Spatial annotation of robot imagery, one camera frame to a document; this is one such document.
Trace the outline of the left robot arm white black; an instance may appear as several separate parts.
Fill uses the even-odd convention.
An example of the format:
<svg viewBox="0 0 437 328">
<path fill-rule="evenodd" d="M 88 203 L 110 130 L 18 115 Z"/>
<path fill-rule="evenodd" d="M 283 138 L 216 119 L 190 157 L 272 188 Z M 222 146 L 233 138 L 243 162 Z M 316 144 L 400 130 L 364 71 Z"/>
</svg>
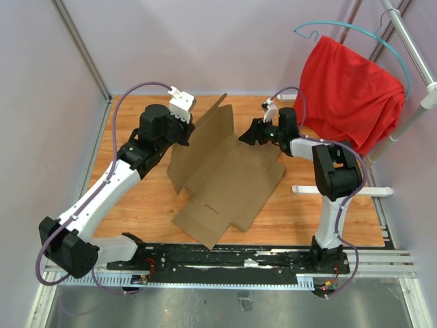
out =
<svg viewBox="0 0 437 328">
<path fill-rule="evenodd" d="M 188 145 L 195 126 L 190 105 L 149 105 L 139 127 L 119 149 L 115 160 L 91 189 L 58 218 L 45 217 L 38 229 L 42 243 L 39 257 L 46 256 L 68 276 L 82 278 L 96 265 L 123 262 L 141 269 L 146 253 L 132 234 L 94 238 L 93 233 L 120 198 L 155 167 L 173 144 Z"/>
</svg>

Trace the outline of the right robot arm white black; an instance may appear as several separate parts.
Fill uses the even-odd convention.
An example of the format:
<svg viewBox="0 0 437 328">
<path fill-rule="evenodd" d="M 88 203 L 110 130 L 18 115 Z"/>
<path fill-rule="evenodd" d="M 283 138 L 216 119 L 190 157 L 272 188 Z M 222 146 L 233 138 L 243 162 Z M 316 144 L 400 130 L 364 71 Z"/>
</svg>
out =
<svg viewBox="0 0 437 328">
<path fill-rule="evenodd" d="M 322 213 L 317 232 L 312 237 L 308 261 L 316 273 L 349 273 L 343 246 L 343 225 L 352 198 L 365 185 L 361 158 L 346 142 L 326 141 L 299 134 L 297 115 L 293 108 L 279 109 L 279 123 L 254 118 L 239 140 L 254 146 L 268 142 L 290 157 L 313 163 L 315 184 L 322 196 Z"/>
</svg>

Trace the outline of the brown cardboard box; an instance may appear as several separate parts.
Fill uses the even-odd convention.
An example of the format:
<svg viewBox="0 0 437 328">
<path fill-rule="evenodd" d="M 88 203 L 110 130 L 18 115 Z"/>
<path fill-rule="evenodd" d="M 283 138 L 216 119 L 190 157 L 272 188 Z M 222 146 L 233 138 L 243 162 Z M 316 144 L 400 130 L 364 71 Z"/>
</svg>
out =
<svg viewBox="0 0 437 328">
<path fill-rule="evenodd" d="M 175 192 L 189 195 L 173 223 L 208 249 L 229 226 L 246 232 L 285 172 L 276 146 L 238 139 L 233 108 L 224 99 L 196 121 L 188 146 L 172 147 L 167 168 Z"/>
</svg>

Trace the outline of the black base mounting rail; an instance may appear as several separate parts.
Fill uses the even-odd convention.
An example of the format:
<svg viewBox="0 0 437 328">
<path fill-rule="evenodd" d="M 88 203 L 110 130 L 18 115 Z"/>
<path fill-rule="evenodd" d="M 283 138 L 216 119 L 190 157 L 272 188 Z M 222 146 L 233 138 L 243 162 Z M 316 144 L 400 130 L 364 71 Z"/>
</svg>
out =
<svg viewBox="0 0 437 328">
<path fill-rule="evenodd" d="M 146 270 L 153 264 L 157 271 L 190 268 L 286 269 L 291 273 L 348 274 L 350 263 L 345 252 L 318 260 L 310 247 L 287 248 L 273 245 L 217 245 L 209 250 L 201 244 L 145 243 L 139 247 L 138 260 L 110 262 L 109 270 Z"/>
</svg>

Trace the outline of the white garment rack base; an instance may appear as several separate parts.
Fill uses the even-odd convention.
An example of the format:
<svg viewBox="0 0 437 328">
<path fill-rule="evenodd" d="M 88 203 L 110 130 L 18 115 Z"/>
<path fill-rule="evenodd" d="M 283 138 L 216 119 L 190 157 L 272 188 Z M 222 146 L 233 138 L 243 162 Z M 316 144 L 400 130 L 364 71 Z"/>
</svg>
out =
<svg viewBox="0 0 437 328">
<path fill-rule="evenodd" d="M 292 191 L 295 194 L 307 194 L 307 195 L 317 195 L 320 194 L 316 186 L 304 186 L 304 185 L 294 185 Z M 389 197 L 393 194 L 393 190 L 390 187 L 363 187 L 358 195 L 364 195 L 369 197 Z"/>
</svg>

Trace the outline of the silver garment rack pole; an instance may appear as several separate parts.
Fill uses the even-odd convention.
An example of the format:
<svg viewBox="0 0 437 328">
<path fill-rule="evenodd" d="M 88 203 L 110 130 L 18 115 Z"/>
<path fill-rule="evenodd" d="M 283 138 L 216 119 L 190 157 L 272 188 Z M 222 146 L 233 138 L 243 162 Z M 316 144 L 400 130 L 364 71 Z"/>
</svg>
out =
<svg viewBox="0 0 437 328">
<path fill-rule="evenodd" d="M 388 52 L 392 54 L 395 61 L 399 64 L 401 72 L 404 74 L 404 81 L 406 82 L 405 85 L 403 85 L 402 82 L 398 81 L 398 79 L 389 73 L 387 73 L 386 76 L 389 78 L 389 81 L 393 83 L 397 94 L 402 97 L 402 105 L 406 103 L 412 94 L 412 79 L 405 61 L 389 44 L 389 40 L 391 39 L 391 35 L 393 33 L 396 33 L 399 36 L 399 39 L 402 41 L 404 48 L 409 54 L 416 71 L 419 73 L 426 86 L 426 95 L 423 99 L 421 99 L 420 102 L 417 103 L 417 108 L 412 115 L 405 122 L 397 124 L 394 128 L 389 128 L 387 130 L 387 134 L 383 136 L 382 141 L 379 142 L 372 152 L 367 155 L 368 165 L 373 165 L 376 163 L 382 154 L 384 154 L 394 143 L 399 141 L 405 132 L 409 130 L 421 116 L 436 107 L 436 75 L 432 72 L 428 62 L 425 60 L 424 55 L 420 51 L 412 33 L 404 21 L 404 13 L 409 8 L 410 4 L 410 1 L 401 1 L 399 5 L 395 7 L 391 1 L 383 1 L 382 6 L 384 11 L 382 15 L 387 15 L 390 20 L 387 28 L 384 30 L 382 35 L 379 35 L 377 31 L 374 33 L 363 31 L 364 34 L 378 42 L 377 47 L 371 54 L 371 58 L 369 59 L 370 61 L 377 60 L 378 56 L 383 52 L 383 50 L 387 49 Z"/>
</svg>

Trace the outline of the red cloth on hanger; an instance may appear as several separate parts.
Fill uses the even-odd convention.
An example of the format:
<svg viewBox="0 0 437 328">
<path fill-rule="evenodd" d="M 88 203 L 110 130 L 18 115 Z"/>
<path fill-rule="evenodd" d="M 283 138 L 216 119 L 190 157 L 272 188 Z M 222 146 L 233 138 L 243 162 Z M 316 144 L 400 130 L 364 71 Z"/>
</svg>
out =
<svg viewBox="0 0 437 328">
<path fill-rule="evenodd" d="M 294 108 L 299 124 L 322 139 L 349 141 L 367 156 L 404 105 L 388 72 L 348 47 L 322 36 L 302 70 Z"/>
</svg>

